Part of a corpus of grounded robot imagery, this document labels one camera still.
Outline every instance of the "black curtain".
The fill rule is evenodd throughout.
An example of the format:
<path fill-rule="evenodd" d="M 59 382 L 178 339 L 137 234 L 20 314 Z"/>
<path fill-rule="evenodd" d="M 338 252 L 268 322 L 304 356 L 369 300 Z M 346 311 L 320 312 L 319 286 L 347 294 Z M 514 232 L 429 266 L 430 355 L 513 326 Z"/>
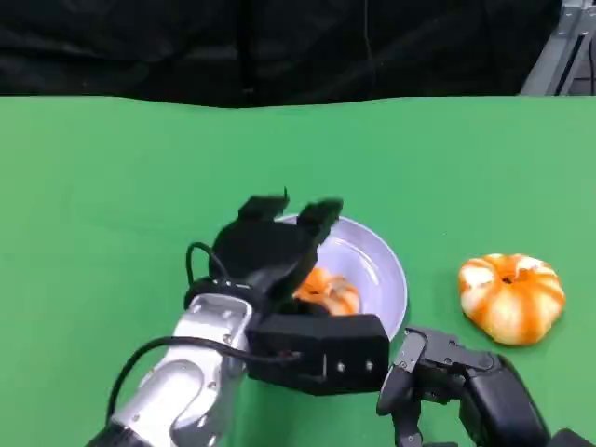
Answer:
<path fill-rule="evenodd" d="M 0 0 L 0 94 L 223 107 L 514 95 L 561 0 Z"/>

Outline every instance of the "orange toy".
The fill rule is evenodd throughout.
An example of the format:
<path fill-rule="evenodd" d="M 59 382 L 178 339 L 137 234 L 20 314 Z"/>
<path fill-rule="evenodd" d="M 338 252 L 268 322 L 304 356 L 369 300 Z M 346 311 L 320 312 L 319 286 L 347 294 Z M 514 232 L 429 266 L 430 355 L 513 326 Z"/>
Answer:
<path fill-rule="evenodd" d="M 357 289 L 347 279 L 334 276 L 324 268 L 315 267 L 294 297 L 323 305 L 332 315 L 352 315 L 359 312 Z"/>
<path fill-rule="evenodd" d="M 470 259 L 459 271 L 464 313 L 505 345 L 542 339 L 565 306 L 552 267 L 523 254 Z"/>

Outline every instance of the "orange and white pumpkin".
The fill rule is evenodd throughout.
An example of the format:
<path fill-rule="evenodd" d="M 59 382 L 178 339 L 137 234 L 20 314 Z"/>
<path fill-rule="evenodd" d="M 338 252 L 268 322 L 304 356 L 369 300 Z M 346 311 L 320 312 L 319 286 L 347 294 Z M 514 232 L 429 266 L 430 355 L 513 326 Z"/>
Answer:
<path fill-rule="evenodd" d="M 357 314 L 360 307 L 356 288 L 344 277 L 332 275 L 321 267 L 310 272 L 294 297 L 322 305 L 335 316 Z"/>
<path fill-rule="evenodd" d="M 464 313 L 505 345 L 540 341 L 565 306 L 552 267 L 523 254 L 470 259 L 459 271 L 459 291 Z"/>

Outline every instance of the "black cable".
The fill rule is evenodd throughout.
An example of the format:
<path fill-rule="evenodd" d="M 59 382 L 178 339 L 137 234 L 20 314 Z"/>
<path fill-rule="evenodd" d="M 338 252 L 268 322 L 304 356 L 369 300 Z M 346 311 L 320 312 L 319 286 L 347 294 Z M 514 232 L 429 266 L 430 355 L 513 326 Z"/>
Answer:
<path fill-rule="evenodd" d="M 369 0 L 364 0 L 364 45 L 366 46 L 366 59 L 371 70 L 371 91 L 367 99 L 374 96 L 374 89 L 376 88 L 376 60 L 374 59 L 373 49 L 371 47 L 371 39 L 369 37 Z"/>
<path fill-rule="evenodd" d="M 160 337 L 150 342 L 145 343 L 139 349 L 137 349 L 132 356 L 127 360 L 120 371 L 120 374 L 116 377 L 114 385 L 112 386 L 112 391 L 110 392 L 110 399 L 108 399 L 108 409 L 105 415 L 105 424 L 107 425 L 110 422 L 110 418 L 112 414 L 114 414 L 115 406 L 118 401 L 118 395 L 120 394 L 120 389 L 122 385 L 124 385 L 124 381 L 126 380 L 127 376 L 129 375 L 134 365 L 139 361 L 139 359 L 144 356 L 147 352 L 161 346 L 179 346 L 179 345 L 191 345 L 197 347 L 205 347 L 207 349 L 213 349 L 214 351 L 219 352 L 223 356 L 231 357 L 233 359 L 238 359 L 245 361 L 247 363 L 269 363 L 269 364 L 284 364 L 284 363 L 291 363 L 296 361 L 299 358 L 299 355 L 296 353 L 292 354 L 292 357 L 265 357 L 265 356 L 255 356 L 254 354 L 250 354 L 246 351 L 242 351 L 240 349 L 234 349 L 229 345 L 225 345 L 223 343 L 218 343 L 213 340 L 209 340 L 207 338 L 198 338 L 198 337 L 176 337 L 176 336 L 169 336 L 169 337 Z"/>
<path fill-rule="evenodd" d="M 204 244 L 203 242 L 193 242 L 188 246 L 188 249 L 186 249 L 186 276 L 188 277 L 189 286 L 195 282 L 195 274 L 193 273 L 193 251 L 195 251 L 195 249 L 200 249 L 206 252 L 210 259 L 217 264 L 217 268 L 220 269 L 223 276 L 230 278 L 224 263 L 222 263 L 222 260 L 213 252 L 213 249 L 209 245 Z"/>
<path fill-rule="evenodd" d="M 592 41 L 588 44 L 588 59 L 589 59 L 589 95 L 594 96 L 594 55 L 592 54 Z"/>

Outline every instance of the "green table surface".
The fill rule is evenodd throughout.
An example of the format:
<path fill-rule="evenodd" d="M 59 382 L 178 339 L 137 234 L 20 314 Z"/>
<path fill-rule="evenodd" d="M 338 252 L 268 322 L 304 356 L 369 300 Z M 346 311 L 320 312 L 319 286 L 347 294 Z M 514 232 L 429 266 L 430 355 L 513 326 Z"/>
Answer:
<path fill-rule="evenodd" d="M 551 429 L 596 440 L 594 116 L 590 99 L 239 111 L 0 100 L 2 444 L 84 445 L 128 355 L 181 315 L 186 244 L 212 242 L 247 196 L 284 186 L 291 211 L 341 196 L 400 258 L 409 322 L 505 353 Z M 459 266 L 496 251 L 547 260 L 562 278 L 566 311 L 539 345 L 497 346 L 461 313 Z M 246 379 L 225 444 L 388 447 L 375 401 Z M 426 440 L 470 445 L 455 404 L 423 410 Z"/>

